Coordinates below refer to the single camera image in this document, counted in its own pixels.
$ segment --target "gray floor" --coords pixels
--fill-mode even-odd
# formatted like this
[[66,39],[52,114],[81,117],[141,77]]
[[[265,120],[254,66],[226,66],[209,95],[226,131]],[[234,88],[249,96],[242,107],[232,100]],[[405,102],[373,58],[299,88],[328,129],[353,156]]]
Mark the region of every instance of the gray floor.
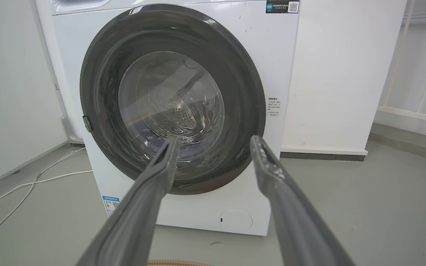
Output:
[[[426,159],[368,143],[364,162],[282,159],[359,266],[426,265]],[[0,195],[28,183],[67,147],[0,180]],[[89,170],[84,151],[41,180]],[[28,187],[0,200],[0,220]],[[0,265],[74,265],[107,216],[91,173],[37,184],[0,226]],[[150,259],[221,265],[281,265],[273,224],[267,237],[157,226]]]

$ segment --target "front-loading washing machine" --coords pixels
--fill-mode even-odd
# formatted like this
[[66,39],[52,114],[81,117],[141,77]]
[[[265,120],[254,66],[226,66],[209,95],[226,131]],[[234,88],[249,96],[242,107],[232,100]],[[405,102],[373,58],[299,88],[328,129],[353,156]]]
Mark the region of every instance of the front-loading washing machine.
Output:
[[299,2],[188,1],[53,0],[96,204],[110,215],[174,135],[157,224],[266,235],[249,141],[261,135],[280,153]]

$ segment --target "white cable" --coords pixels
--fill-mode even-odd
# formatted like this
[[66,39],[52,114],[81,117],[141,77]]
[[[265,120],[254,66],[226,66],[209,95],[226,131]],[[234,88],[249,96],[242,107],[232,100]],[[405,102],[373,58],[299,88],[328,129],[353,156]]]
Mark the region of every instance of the white cable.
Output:
[[69,155],[66,155],[65,157],[63,157],[63,158],[61,158],[60,160],[58,160],[56,163],[54,163],[54,164],[52,164],[51,166],[49,166],[49,167],[47,167],[46,169],[44,169],[42,172],[40,172],[38,175],[37,175],[37,177],[35,177],[35,179],[34,179],[34,181],[32,182],[32,183],[27,183],[27,184],[22,184],[22,185],[18,185],[17,187],[15,187],[14,189],[11,189],[10,190],[10,192],[7,192],[7,193],[5,193],[4,195],[2,195],[1,197],[0,197],[0,199],[2,198],[2,197],[5,197],[6,195],[8,195],[8,194],[10,194],[11,192],[13,192],[13,191],[15,191],[16,189],[18,189],[18,188],[21,188],[21,187],[24,187],[24,186],[26,186],[26,185],[31,185],[31,187],[29,188],[29,191],[27,192],[27,194],[24,196],[24,198],[22,198],[22,200],[19,202],[19,204],[17,204],[17,206],[3,219],[3,220],[1,220],[1,222],[0,222],[0,225],[8,218],[8,217],[10,217],[10,215],[22,204],[22,202],[24,202],[24,200],[27,198],[27,196],[29,196],[29,194],[31,193],[31,191],[32,191],[32,189],[34,188],[34,185],[36,184],[36,183],[42,183],[42,182],[47,182],[47,181],[49,181],[49,180],[54,180],[54,179],[57,179],[57,178],[61,178],[61,177],[66,177],[66,176],[68,176],[68,175],[75,175],[75,174],[81,174],[81,173],[88,173],[88,172],[93,172],[92,170],[89,170],[89,171],[82,171],[82,172],[76,172],[76,173],[70,173],[70,174],[65,174],[65,175],[59,175],[59,176],[57,176],[57,177],[52,177],[52,178],[50,178],[50,179],[48,179],[48,180],[42,180],[42,181],[39,181],[39,182],[36,182],[37,181],[37,179],[45,172],[45,171],[47,171],[47,170],[49,170],[49,168],[51,168],[52,166],[54,166],[54,165],[56,165],[57,163],[59,163],[59,162],[61,162],[61,161],[63,161],[66,157],[69,157],[70,155],[72,155],[73,153],[70,153]]

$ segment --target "washing machine door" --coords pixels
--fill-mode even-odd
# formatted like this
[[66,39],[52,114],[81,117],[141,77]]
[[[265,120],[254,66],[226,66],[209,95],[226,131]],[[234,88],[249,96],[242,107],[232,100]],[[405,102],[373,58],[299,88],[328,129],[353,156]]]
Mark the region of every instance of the washing machine door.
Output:
[[164,140],[180,139],[170,193],[199,194],[235,179],[264,131],[259,74],[226,28],[187,7],[146,5],[96,35],[80,81],[86,126],[132,179]]

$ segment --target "white railing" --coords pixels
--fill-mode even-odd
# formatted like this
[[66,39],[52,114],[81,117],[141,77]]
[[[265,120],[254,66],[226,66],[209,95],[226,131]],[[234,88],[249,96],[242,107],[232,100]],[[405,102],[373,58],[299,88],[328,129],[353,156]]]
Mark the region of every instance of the white railing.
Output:
[[396,78],[397,69],[399,67],[399,61],[400,61],[400,58],[402,56],[403,48],[405,46],[407,32],[409,30],[409,25],[410,25],[410,22],[412,20],[412,12],[414,10],[415,1],[416,0],[411,0],[411,2],[410,2],[408,15],[407,15],[406,20],[405,20],[404,32],[402,33],[402,38],[401,38],[399,44],[397,45],[396,51],[395,51],[397,54],[396,54],[395,64],[394,64],[393,68],[391,69],[389,86],[387,87],[387,92],[386,92],[384,101],[383,101],[382,105],[377,107],[377,110],[381,111],[381,112],[393,113],[393,114],[399,115],[399,116],[407,116],[407,117],[416,118],[416,119],[426,121],[426,113],[422,113],[422,103],[424,103],[424,101],[426,99],[426,85],[425,85],[425,89],[424,89],[424,92],[422,94],[422,97],[420,99],[419,107],[417,108],[417,111],[409,111],[409,110],[405,110],[405,109],[387,106],[387,102],[389,101],[389,96],[392,92],[392,87],[394,85],[394,81],[395,81],[395,78]]

